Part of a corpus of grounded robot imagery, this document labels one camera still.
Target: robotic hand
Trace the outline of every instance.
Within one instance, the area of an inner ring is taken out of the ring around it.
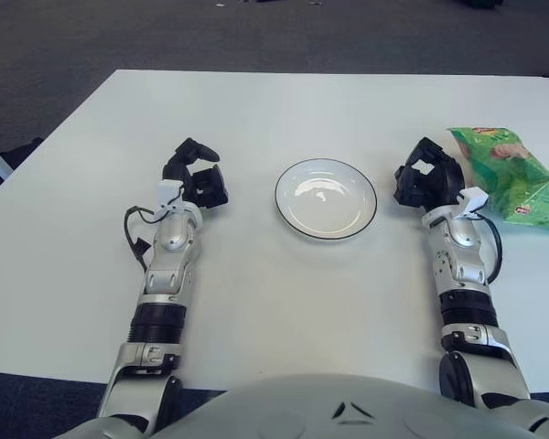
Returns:
[[[428,164],[425,172],[416,168]],[[488,195],[464,188],[459,164],[424,138],[395,173],[394,197],[405,206],[424,207],[441,315],[439,366],[441,394],[486,410],[507,422],[549,437],[549,404],[530,400],[506,333],[499,328],[490,284],[501,269],[502,247],[496,227],[478,214]],[[479,257],[481,239],[474,221],[486,220],[494,232],[498,259],[490,276]]]
[[[117,419],[148,436],[179,416],[181,384],[174,371],[181,356],[181,331],[191,298],[193,265],[199,252],[196,237],[202,224],[199,207],[210,209],[228,202],[217,165],[193,175],[189,173],[187,166],[198,159],[218,162],[220,157],[207,146],[187,139],[163,169],[158,209],[152,212],[135,206],[126,212],[124,230],[136,259],[144,267],[142,254],[147,245],[143,241],[138,241],[138,245],[132,242],[127,231],[128,217],[138,212],[145,222],[160,224],[153,243],[155,254],[145,269],[128,340],[120,346],[98,412],[100,418],[108,420],[100,420],[99,424],[103,423],[109,435],[116,430],[110,430],[108,424],[115,425]],[[145,219],[142,212],[153,219]]]
[[[142,439],[151,434],[156,439],[549,439],[549,404],[529,399],[490,299],[490,283],[501,265],[500,240],[499,261],[490,276],[479,257],[480,236],[473,221],[489,221],[478,213],[488,196],[477,187],[465,188],[458,163],[429,139],[396,172],[394,196],[400,204],[427,211],[422,223],[429,233],[447,352],[439,368],[443,396],[368,377],[281,377],[228,391],[173,423],[180,388],[174,370],[197,248],[195,232],[201,224],[198,206],[227,202],[216,166],[189,174],[187,165],[197,158],[219,159],[188,139],[165,166],[159,209],[148,211],[154,214],[149,222],[161,223],[155,257],[100,417],[59,439]],[[419,164],[425,164],[425,172],[418,170]],[[494,224],[489,225],[497,236]],[[137,244],[131,247],[135,255],[142,253]]]

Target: green snack bag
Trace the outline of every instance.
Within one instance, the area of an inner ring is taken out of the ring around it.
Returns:
[[[549,227],[549,171],[505,128],[450,128],[474,183],[506,222]]]

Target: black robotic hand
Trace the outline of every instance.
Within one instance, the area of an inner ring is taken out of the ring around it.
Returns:
[[[188,138],[163,167],[164,180],[183,182],[183,199],[207,209],[228,202],[228,192],[223,185],[220,168],[217,165],[191,175],[187,168],[198,159],[219,162],[218,153]]]

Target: robot forearm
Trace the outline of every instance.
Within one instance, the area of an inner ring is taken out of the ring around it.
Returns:
[[[430,164],[431,170],[418,170],[419,161]],[[481,239],[474,221],[483,219],[476,212],[488,196],[478,187],[465,188],[459,164],[426,138],[395,176],[397,201],[427,211],[422,222],[429,230],[443,318],[441,344],[447,352],[439,367],[441,393],[549,437],[549,404],[530,401],[490,298],[501,246],[493,275],[487,276],[479,257]]]
[[[163,169],[159,208],[148,221],[159,223],[154,256],[98,412],[99,417],[125,420],[145,436],[179,416],[181,384],[174,373],[199,253],[196,234],[202,218],[198,206],[213,208],[228,201],[217,166],[189,174],[187,165],[198,158],[220,159],[208,147],[188,139]]]

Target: white table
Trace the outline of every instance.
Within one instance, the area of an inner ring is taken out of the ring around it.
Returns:
[[[108,380],[143,276],[124,211],[154,207],[191,136],[221,154],[231,202],[204,212],[185,385],[340,372],[436,389],[422,212],[393,200],[393,172],[424,135],[460,159],[450,126],[511,128],[549,169],[549,80],[115,72],[0,187],[0,371]],[[376,187],[376,218],[351,241],[303,240],[275,210],[278,176],[313,156]],[[549,232],[500,229],[501,327],[531,391],[549,391]]]

